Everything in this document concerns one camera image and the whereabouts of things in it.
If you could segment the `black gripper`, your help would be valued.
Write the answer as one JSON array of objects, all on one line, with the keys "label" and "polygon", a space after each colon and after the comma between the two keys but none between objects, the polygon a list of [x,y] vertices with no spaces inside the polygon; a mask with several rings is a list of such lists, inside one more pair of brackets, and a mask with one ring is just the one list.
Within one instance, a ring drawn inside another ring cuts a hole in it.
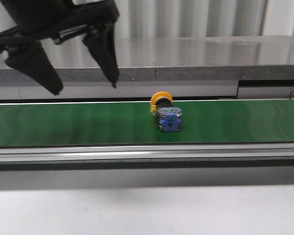
[{"label": "black gripper", "polygon": [[61,37],[63,31],[71,32],[74,37],[94,25],[83,38],[83,44],[112,87],[117,87],[120,73],[113,23],[120,14],[113,0],[84,4],[71,0],[2,0],[1,4],[16,24],[0,33],[0,53],[7,50],[7,66],[59,95],[63,83],[38,41],[52,38],[61,43],[70,38]]}]

